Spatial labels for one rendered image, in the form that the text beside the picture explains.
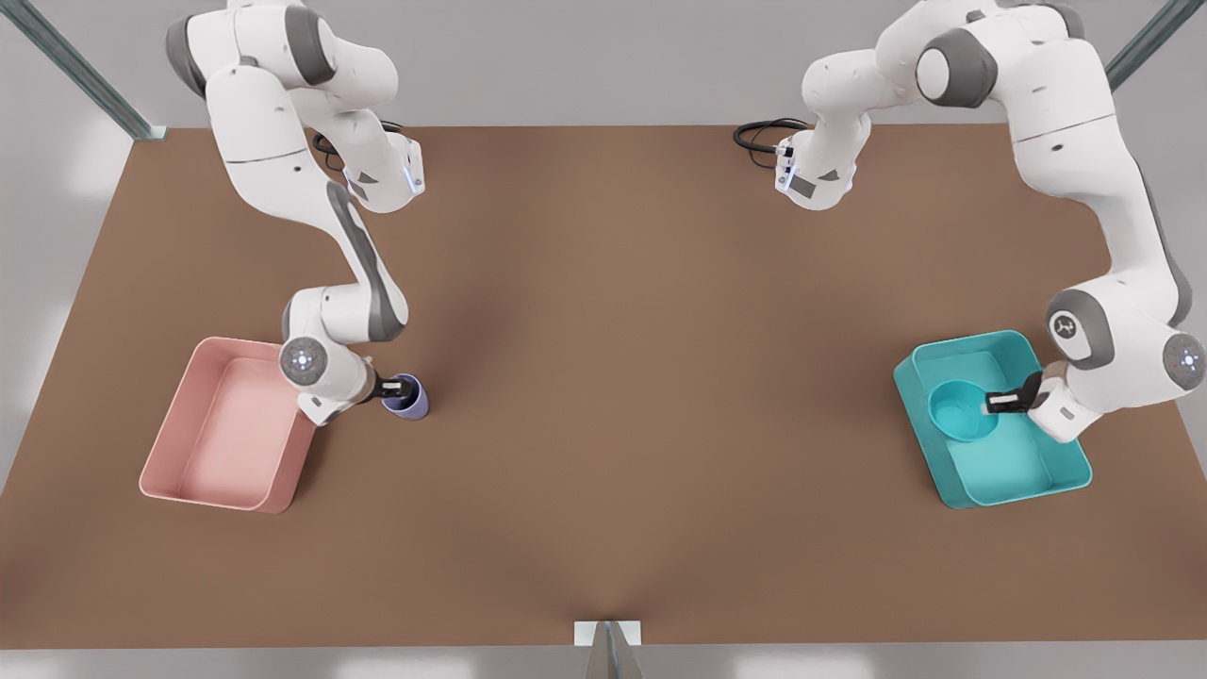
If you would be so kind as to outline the purple cup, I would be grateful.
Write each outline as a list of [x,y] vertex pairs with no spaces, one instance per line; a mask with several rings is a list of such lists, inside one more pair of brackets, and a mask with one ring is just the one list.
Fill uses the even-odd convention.
[[400,373],[396,375],[401,375],[404,379],[404,399],[380,399],[381,405],[387,409],[387,412],[393,412],[401,418],[410,421],[422,420],[428,412],[428,394],[426,390],[422,390],[422,384],[412,374]]

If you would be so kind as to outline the teal bowl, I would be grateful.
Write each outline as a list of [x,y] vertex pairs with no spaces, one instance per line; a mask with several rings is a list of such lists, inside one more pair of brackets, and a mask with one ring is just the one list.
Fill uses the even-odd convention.
[[999,414],[989,412],[986,391],[970,381],[938,384],[927,396],[932,425],[952,441],[982,441],[999,428]]

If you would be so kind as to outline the teal plastic box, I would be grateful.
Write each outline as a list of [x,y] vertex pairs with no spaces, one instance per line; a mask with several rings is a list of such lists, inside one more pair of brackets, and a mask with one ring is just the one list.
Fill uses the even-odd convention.
[[1001,505],[1090,485],[1092,468],[1081,444],[1055,441],[1024,412],[1001,412],[999,428],[982,441],[952,441],[931,422],[927,396],[938,384],[962,379],[1001,392],[1039,369],[1030,340],[1018,330],[926,343],[896,367],[902,405],[947,507]]

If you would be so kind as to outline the pink plastic box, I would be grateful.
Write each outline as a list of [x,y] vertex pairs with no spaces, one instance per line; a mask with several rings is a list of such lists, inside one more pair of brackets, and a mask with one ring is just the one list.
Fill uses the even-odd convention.
[[197,345],[142,467],[142,494],[253,513],[290,507],[317,428],[279,352],[228,336]]

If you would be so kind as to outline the silver frame post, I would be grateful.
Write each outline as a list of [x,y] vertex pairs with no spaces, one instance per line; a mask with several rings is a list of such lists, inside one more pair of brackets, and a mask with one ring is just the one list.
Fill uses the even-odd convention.
[[133,141],[163,141],[167,127],[151,125],[29,0],[0,0],[0,14],[91,98]]
[[634,648],[642,644],[639,621],[577,621],[576,646],[588,646],[585,679],[645,679]]
[[1164,7],[1104,66],[1110,90],[1119,90],[1203,6],[1207,0],[1165,0]]

